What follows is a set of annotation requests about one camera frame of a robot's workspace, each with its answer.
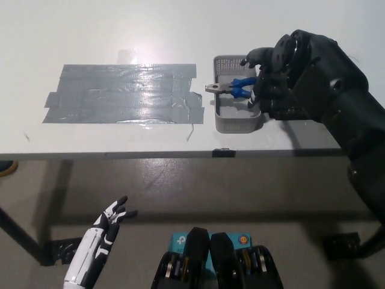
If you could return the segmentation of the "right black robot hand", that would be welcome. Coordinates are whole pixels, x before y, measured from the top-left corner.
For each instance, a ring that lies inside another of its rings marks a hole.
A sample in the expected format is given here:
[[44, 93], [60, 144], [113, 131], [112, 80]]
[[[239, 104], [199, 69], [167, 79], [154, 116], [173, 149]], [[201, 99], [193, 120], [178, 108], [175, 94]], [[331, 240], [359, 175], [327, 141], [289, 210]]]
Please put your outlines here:
[[250, 110], [258, 105], [261, 113], [267, 113], [275, 120], [305, 119], [306, 114], [285, 86], [284, 77], [273, 72], [273, 52], [273, 48], [256, 48], [240, 62], [241, 66], [250, 69], [259, 66], [247, 108]]

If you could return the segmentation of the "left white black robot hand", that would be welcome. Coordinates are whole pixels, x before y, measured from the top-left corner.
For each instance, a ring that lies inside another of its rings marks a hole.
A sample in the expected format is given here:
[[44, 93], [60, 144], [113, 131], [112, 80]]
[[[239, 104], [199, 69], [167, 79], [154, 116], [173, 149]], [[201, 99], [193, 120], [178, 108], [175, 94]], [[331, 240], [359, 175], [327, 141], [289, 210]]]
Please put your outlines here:
[[124, 219], [137, 216], [126, 211], [123, 196], [107, 207], [84, 234], [64, 278], [64, 288], [93, 288], [109, 257]]

